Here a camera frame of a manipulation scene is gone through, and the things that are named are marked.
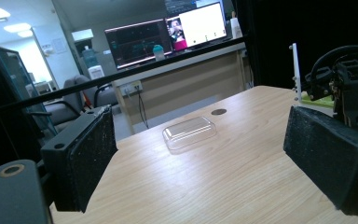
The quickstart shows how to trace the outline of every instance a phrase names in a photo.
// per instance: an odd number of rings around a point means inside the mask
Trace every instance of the black wire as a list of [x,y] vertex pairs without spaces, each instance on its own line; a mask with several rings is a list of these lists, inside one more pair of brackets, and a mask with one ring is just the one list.
[[350,56],[354,56],[354,55],[358,55],[358,53],[346,54],[346,55],[343,55],[343,56],[337,58],[337,59],[334,61],[332,67],[335,67],[336,64],[337,64],[338,62],[342,61],[344,58],[347,58],[347,57],[350,57]]
[[138,109],[139,109],[139,113],[141,114],[142,122],[144,123],[146,128],[149,129],[149,124],[147,123],[144,100],[142,100],[142,96],[141,96],[141,92],[139,91],[139,88],[136,86],[135,89],[138,93]]
[[235,16],[238,17],[238,2],[236,0],[234,1],[233,7],[235,11]]
[[316,63],[313,65],[312,70],[310,72],[310,82],[311,85],[313,85],[316,82],[316,74],[318,69],[320,68],[320,65],[327,59],[331,59],[332,57],[337,57],[341,55],[348,55],[351,53],[358,53],[358,45],[352,45],[352,46],[343,46],[340,48],[332,49],[325,53],[322,57],[320,57]]
[[251,67],[250,64],[249,64],[249,73],[250,73],[250,75],[251,75],[251,81],[249,82],[249,87],[250,87],[250,88],[253,88],[253,87],[254,87],[253,72],[252,72],[252,67]]

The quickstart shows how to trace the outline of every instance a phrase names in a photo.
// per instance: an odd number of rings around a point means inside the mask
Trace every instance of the plastic lid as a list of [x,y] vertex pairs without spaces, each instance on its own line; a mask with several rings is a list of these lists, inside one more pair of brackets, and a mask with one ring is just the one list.
[[159,50],[162,50],[162,46],[161,46],[161,45],[155,45],[155,47],[153,47],[153,52],[159,51]]
[[170,126],[162,132],[169,149],[179,149],[216,134],[215,125],[205,117],[197,117]]

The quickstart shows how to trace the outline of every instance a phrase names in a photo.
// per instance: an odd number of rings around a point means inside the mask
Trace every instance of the desk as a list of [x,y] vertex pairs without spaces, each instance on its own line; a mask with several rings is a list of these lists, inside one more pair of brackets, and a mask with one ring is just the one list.
[[204,54],[169,63],[151,70],[112,82],[121,112],[131,132],[134,124],[142,122],[134,99],[122,93],[120,86],[141,80],[142,98],[148,119],[175,109],[211,98],[223,100],[245,90],[246,73],[241,50],[244,43],[216,49]]
[[[284,153],[294,97],[256,87],[117,142],[86,214],[51,206],[55,223],[358,223]],[[163,129],[197,116],[218,134],[169,151]]]
[[52,92],[56,89],[52,80],[35,83],[34,87],[40,95]]

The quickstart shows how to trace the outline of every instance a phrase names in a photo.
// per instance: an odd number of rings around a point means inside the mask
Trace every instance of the computer monitor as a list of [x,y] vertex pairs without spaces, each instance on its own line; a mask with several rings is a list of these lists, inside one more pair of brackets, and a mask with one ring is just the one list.
[[154,60],[153,47],[161,45],[172,53],[170,37],[163,19],[105,30],[117,70]]
[[223,0],[202,0],[202,1],[196,1],[196,6],[197,7],[205,7],[205,6],[208,6],[208,5],[211,5],[211,4],[214,4],[214,3],[220,3],[220,10],[222,12],[222,17],[223,17],[223,20],[226,24],[226,13],[225,13],[225,7],[224,7],[224,4],[223,4]]
[[178,16],[197,8],[197,3],[194,0],[165,0],[165,7],[169,17]]
[[184,12],[165,19],[175,51],[209,43],[226,37],[225,20],[220,3]]

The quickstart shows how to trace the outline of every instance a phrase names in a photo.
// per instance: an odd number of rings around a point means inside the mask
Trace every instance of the table surface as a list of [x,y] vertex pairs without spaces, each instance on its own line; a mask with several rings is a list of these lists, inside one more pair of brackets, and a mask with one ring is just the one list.
[[[282,149],[290,90],[255,87],[117,142],[85,214],[55,223],[358,223]],[[227,113],[211,114],[224,108]],[[169,150],[162,131],[204,116],[217,135]]]

